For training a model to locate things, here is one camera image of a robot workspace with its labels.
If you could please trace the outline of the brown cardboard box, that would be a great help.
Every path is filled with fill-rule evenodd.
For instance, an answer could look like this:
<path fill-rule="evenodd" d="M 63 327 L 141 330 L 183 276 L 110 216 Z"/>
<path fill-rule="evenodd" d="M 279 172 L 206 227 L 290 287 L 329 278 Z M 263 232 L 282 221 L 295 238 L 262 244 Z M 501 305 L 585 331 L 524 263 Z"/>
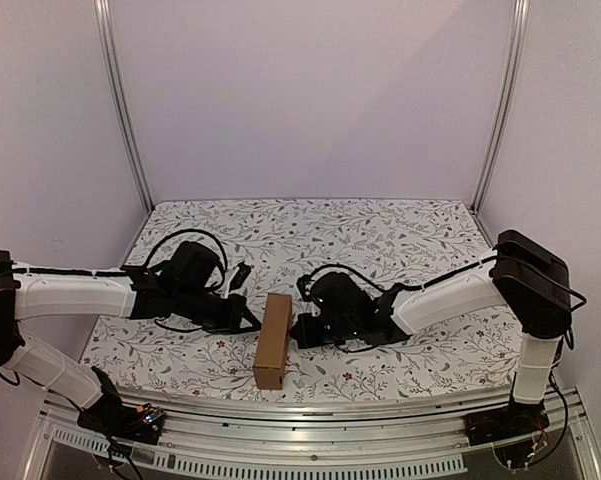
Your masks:
<path fill-rule="evenodd" d="M 255 383 L 260 390 L 283 388 L 292 319 L 292 297 L 269 294 L 253 364 Z"/>

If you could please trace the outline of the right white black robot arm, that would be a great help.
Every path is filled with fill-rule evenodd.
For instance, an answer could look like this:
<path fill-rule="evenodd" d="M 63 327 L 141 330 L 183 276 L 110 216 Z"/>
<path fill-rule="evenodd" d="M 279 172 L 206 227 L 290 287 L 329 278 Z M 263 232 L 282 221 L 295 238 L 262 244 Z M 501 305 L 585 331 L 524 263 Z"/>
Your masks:
<path fill-rule="evenodd" d="M 564 260 L 516 230 L 474 262 L 419 285 L 376 285 L 372 297 L 357 285 L 362 275 L 327 264 L 301 276 L 297 288 L 311 312 L 299 315 L 290 336 L 301 349 L 342 346 L 361 340 L 369 348 L 407 340 L 443 321 L 506 306 L 523 332 L 512 402 L 497 415 L 497 427 L 517 436 L 536 417 L 561 342 L 573 342 L 572 289 Z"/>

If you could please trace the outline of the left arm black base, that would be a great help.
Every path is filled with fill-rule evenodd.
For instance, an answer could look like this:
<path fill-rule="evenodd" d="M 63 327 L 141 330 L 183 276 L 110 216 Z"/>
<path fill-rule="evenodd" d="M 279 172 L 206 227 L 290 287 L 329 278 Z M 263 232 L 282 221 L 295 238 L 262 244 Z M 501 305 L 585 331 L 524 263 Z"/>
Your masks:
<path fill-rule="evenodd" d="M 77 424 L 104 436 L 157 445 L 165 421 L 165 411 L 150 403 L 130 407 L 104 401 L 82 409 Z"/>

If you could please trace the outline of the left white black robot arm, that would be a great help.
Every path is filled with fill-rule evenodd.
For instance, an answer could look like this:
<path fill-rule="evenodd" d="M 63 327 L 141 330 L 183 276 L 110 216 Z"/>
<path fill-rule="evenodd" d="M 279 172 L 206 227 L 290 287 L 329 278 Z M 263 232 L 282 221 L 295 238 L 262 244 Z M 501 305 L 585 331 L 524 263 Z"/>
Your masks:
<path fill-rule="evenodd" d="M 0 368 L 89 409 L 106 433 L 121 433 L 129 415 L 108 377 L 21 332 L 20 322 L 50 316 L 156 320 L 176 315 L 206 333 L 257 332 L 261 322 L 236 292 L 250 271 L 245 263 L 229 269 L 224 253 L 191 241 L 153 266 L 101 271 L 32 266 L 0 250 Z"/>

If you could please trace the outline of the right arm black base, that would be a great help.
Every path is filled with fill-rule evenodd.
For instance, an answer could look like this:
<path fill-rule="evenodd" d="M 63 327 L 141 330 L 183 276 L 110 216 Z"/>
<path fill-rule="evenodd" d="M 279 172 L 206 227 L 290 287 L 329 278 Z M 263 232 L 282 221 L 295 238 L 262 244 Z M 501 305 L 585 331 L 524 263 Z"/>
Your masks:
<path fill-rule="evenodd" d="M 469 413 L 463 422 L 471 446 L 529 435 L 550 425 L 543 402 L 531 405 L 513 400 L 502 407 Z"/>

